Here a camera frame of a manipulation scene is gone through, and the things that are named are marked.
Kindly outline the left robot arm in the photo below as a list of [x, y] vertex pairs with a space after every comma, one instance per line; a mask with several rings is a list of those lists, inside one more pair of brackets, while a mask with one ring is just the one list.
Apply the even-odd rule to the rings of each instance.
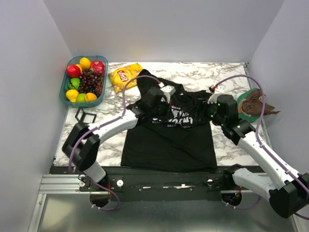
[[125, 107], [125, 111], [109, 121], [74, 125], [67, 137], [62, 151], [68, 156], [69, 163], [87, 175], [90, 185], [97, 191], [107, 185], [107, 173], [96, 161], [98, 148], [111, 137], [139, 126], [154, 117], [165, 116], [169, 111], [171, 96], [175, 93], [172, 86], [150, 88], [140, 100]]

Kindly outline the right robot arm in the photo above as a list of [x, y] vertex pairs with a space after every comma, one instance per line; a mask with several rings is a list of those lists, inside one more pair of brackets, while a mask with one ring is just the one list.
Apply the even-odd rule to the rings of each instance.
[[239, 119], [238, 105], [231, 95], [213, 94], [198, 99], [198, 116], [220, 126], [226, 138], [249, 154], [267, 174], [262, 177], [235, 164], [224, 172], [227, 189], [244, 187], [267, 200], [282, 218], [296, 214], [309, 204], [309, 175], [301, 174], [276, 154], [258, 135], [258, 129]]

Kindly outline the black printed t-shirt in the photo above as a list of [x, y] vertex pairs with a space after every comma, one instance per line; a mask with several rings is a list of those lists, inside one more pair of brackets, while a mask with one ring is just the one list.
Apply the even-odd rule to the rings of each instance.
[[175, 88], [169, 112], [127, 131], [121, 166], [165, 172], [214, 170], [211, 125], [202, 117], [201, 103], [210, 93], [188, 92], [182, 84], [160, 81]]

